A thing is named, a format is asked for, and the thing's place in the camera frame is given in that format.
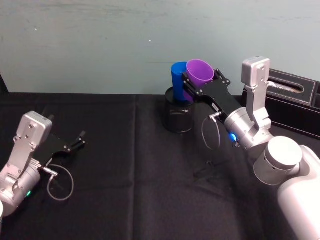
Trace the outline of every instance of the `white cylinder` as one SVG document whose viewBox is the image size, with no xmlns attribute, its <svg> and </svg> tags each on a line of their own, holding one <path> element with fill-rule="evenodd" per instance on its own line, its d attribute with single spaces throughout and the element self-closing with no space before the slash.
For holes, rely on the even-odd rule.
<svg viewBox="0 0 320 240">
<path fill-rule="evenodd" d="M 4 218 L 4 205 L 0 201 L 0 236 L 2 231 L 2 219 Z"/>
<path fill-rule="evenodd" d="M 278 202 L 298 239 L 320 239 L 320 159 L 301 146 L 303 160 L 297 177 L 279 187 Z"/>
<path fill-rule="evenodd" d="M 256 177 L 267 185 L 281 184 L 302 160 L 302 150 L 292 139 L 285 136 L 272 138 L 254 163 Z"/>
</svg>

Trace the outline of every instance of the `metal bracket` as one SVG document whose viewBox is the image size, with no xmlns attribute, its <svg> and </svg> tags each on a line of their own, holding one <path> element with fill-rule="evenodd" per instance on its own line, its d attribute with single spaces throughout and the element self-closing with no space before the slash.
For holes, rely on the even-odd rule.
<svg viewBox="0 0 320 240">
<path fill-rule="evenodd" d="M 52 122 L 40 114 L 30 111 L 24 114 L 13 138 L 14 147 L 9 161 L 0 172 L 0 180 L 7 176 L 18 180 L 29 166 L 36 148 L 48 137 Z"/>
<path fill-rule="evenodd" d="M 42 166 L 48 166 L 51 159 L 58 154 L 72 155 L 84 148 L 86 132 L 82 131 L 72 143 L 67 143 L 54 134 L 50 134 L 47 140 L 39 146 L 33 155 L 33 158 L 40 162 Z"/>
<path fill-rule="evenodd" d="M 241 81 L 248 92 L 246 109 L 254 127 L 270 129 L 271 120 L 265 107 L 270 71 L 270 59 L 255 56 L 242 63 Z"/>
<path fill-rule="evenodd" d="M 195 100 L 206 103 L 215 112 L 221 112 L 220 119 L 222 122 L 242 106 L 236 99 L 228 92 L 228 86 L 231 84 L 230 80 L 225 78 L 219 69 L 214 71 L 214 78 L 212 81 L 205 83 L 202 86 L 195 86 L 186 73 L 182 74 L 184 90 Z"/>
</svg>

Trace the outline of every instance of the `blue led light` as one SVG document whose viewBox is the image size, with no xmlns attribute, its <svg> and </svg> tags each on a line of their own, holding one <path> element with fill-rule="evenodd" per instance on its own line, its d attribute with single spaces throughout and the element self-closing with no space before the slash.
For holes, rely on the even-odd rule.
<svg viewBox="0 0 320 240">
<path fill-rule="evenodd" d="M 230 133 L 229 136 L 230 136 L 232 141 L 234 141 L 234 142 L 237 141 L 237 136 L 234 133 Z"/>
</svg>

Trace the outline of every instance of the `black tablecloth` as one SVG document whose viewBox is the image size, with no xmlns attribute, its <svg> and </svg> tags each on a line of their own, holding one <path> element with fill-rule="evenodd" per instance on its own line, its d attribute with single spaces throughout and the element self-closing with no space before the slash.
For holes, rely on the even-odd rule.
<svg viewBox="0 0 320 240">
<path fill-rule="evenodd" d="M 52 133 L 86 146 L 73 159 L 74 194 L 48 197 L 45 179 L 19 209 L 3 219 L 1 240 L 295 239 L 277 205 L 277 191 L 255 178 L 245 153 L 220 125 L 201 123 L 211 110 L 196 106 L 192 131 L 164 129 L 164 96 L 22 94 L 0 96 L 0 164 L 10 156 L 28 111 L 53 114 Z M 320 155 L 319 141 L 277 127 Z"/>
</svg>

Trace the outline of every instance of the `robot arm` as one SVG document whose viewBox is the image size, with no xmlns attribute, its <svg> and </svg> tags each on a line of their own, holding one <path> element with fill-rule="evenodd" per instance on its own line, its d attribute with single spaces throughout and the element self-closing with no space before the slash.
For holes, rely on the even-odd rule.
<svg viewBox="0 0 320 240">
<path fill-rule="evenodd" d="M 35 150 L 47 139 L 52 122 L 31 111 L 23 115 L 9 161 L 0 172 L 0 200 L 3 215 L 12 214 L 40 180 L 41 167 L 33 159 Z"/>
<path fill-rule="evenodd" d="M 85 145 L 83 131 L 72 144 L 50 134 L 52 121 L 31 111 L 24 114 L 13 138 L 14 147 L 0 172 L 0 217 L 11 215 L 40 181 L 40 171 L 53 177 L 57 172 L 48 168 L 56 153 L 71 154 Z"/>
<path fill-rule="evenodd" d="M 216 69 L 213 81 L 195 87 L 183 74 L 183 87 L 195 101 L 219 112 L 220 121 L 233 135 L 235 145 L 256 159 L 256 177 L 267 185 L 280 186 L 278 202 L 299 239 L 320 239 L 320 160 L 306 146 L 284 136 L 272 136 L 265 108 L 270 69 L 268 58 L 256 56 L 242 64 L 242 82 L 248 91 L 247 107 L 229 94 L 230 81 Z"/>
</svg>

